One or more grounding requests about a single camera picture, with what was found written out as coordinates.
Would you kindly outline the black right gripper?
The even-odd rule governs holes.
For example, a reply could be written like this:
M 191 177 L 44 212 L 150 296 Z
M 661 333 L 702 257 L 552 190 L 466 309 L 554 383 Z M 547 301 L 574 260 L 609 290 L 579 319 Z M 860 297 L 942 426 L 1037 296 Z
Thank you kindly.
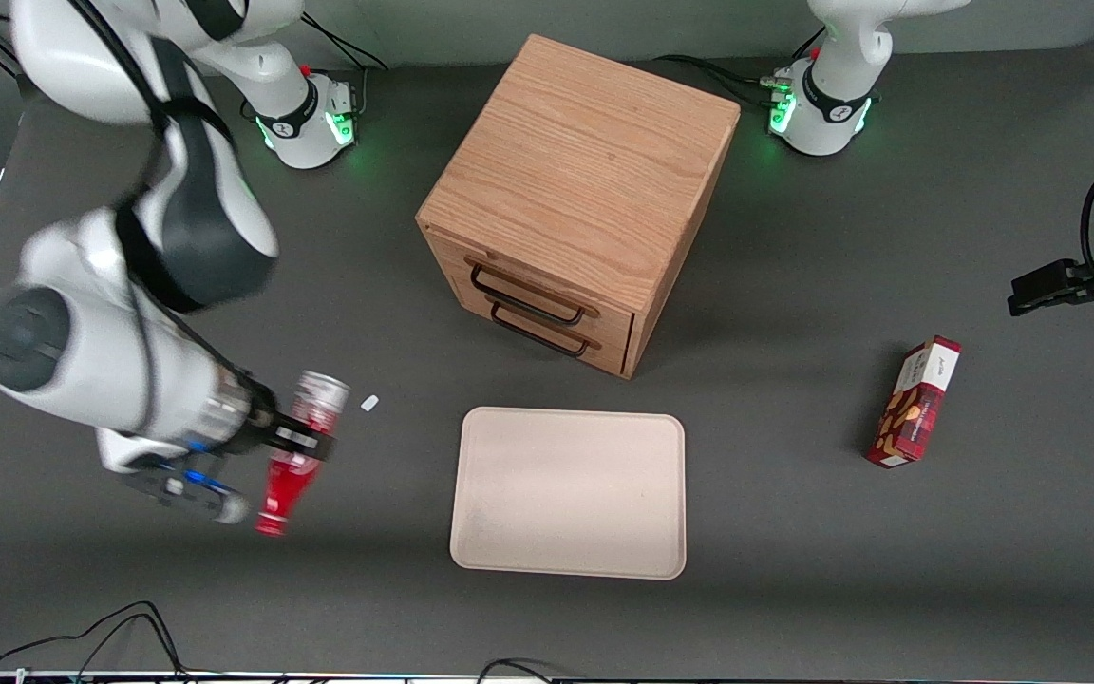
M 232 454 L 247 453 L 255 447 L 268 447 L 274 437 L 274 454 L 277 463 L 304 465 L 326 462 L 331 457 L 334 438 L 326 432 L 299 424 L 298 420 L 279 420 L 276 394 L 254 378 L 238 378 L 240 389 L 247 394 L 248 410 L 238 432 L 232 437 Z

